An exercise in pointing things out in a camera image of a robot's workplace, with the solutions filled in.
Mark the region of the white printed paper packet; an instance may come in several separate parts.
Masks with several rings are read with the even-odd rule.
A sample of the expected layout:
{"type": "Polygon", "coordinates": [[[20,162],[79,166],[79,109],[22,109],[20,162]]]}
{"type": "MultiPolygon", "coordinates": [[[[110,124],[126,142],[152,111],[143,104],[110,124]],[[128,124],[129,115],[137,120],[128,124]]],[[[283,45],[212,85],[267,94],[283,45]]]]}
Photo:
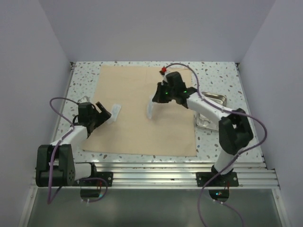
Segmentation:
{"type": "Polygon", "coordinates": [[[118,115],[120,113],[120,110],[121,110],[121,105],[120,104],[114,104],[112,106],[112,109],[111,109],[111,117],[110,119],[108,120],[109,124],[113,123],[113,122],[116,122],[117,121],[117,118],[118,118],[118,115]]]}

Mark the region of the long white paper packet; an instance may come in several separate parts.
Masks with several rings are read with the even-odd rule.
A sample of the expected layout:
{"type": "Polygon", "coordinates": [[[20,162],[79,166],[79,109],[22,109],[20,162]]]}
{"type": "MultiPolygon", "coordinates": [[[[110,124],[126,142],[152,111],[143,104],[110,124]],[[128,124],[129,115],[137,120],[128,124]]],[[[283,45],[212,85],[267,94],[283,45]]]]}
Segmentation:
{"type": "Polygon", "coordinates": [[[153,96],[151,95],[149,97],[149,102],[148,102],[148,105],[147,105],[147,118],[148,119],[152,118],[153,106],[154,106],[153,96]]]}

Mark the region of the beige cloth mat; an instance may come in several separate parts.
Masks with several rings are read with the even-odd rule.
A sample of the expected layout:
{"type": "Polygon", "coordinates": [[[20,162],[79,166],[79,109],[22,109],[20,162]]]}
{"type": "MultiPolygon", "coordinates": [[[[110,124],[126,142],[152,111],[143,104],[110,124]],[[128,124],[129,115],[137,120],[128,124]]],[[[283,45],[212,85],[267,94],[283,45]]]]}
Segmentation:
{"type": "Polygon", "coordinates": [[[160,68],[102,66],[93,97],[107,110],[121,105],[117,119],[104,123],[86,139],[87,151],[153,156],[196,156],[193,111],[178,105],[153,104],[160,68]]]}

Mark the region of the stainless steel tray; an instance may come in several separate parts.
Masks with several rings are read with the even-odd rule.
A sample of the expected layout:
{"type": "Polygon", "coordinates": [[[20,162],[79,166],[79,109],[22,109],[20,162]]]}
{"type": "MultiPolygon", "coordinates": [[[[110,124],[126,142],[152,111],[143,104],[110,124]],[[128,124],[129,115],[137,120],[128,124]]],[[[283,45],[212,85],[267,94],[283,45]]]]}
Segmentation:
{"type": "MultiPolygon", "coordinates": [[[[217,103],[218,105],[222,105],[224,107],[227,106],[227,96],[217,94],[217,93],[212,93],[212,92],[202,92],[202,95],[208,99],[210,99],[212,102],[217,103]]],[[[205,128],[205,129],[210,129],[214,131],[219,131],[219,126],[218,126],[218,121],[215,120],[213,122],[213,114],[214,111],[216,111],[215,108],[212,106],[204,103],[204,107],[206,107],[206,111],[202,112],[196,112],[195,113],[195,121],[196,121],[196,126],[198,128],[205,128]]]]}

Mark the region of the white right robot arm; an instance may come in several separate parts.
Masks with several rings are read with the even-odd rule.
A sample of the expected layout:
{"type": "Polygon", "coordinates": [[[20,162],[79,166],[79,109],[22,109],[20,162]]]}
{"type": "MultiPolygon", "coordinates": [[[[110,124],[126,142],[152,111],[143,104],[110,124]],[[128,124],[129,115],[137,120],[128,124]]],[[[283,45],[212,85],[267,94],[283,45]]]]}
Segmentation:
{"type": "Polygon", "coordinates": [[[211,180],[215,185],[223,185],[228,180],[227,174],[232,171],[238,152],[247,147],[254,137],[248,116],[241,108],[226,108],[205,97],[196,88],[186,87],[180,73],[176,71],[167,74],[163,81],[157,83],[157,90],[152,98],[152,102],[159,104],[173,100],[217,125],[222,150],[213,165],[211,180]]]}

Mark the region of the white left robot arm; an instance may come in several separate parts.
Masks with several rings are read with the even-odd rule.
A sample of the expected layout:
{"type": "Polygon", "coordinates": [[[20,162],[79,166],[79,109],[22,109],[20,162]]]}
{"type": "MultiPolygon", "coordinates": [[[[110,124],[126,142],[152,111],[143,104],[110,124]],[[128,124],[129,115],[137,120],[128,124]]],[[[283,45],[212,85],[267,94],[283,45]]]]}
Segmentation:
{"type": "Polygon", "coordinates": [[[79,103],[78,114],[73,118],[67,133],[51,144],[39,146],[36,185],[73,186],[78,180],[89,186],[95,185],[98,181],[96,166],[91,162],[75,162],[73,153],[111,116],[112,114],[100,102],[79,103]]]}

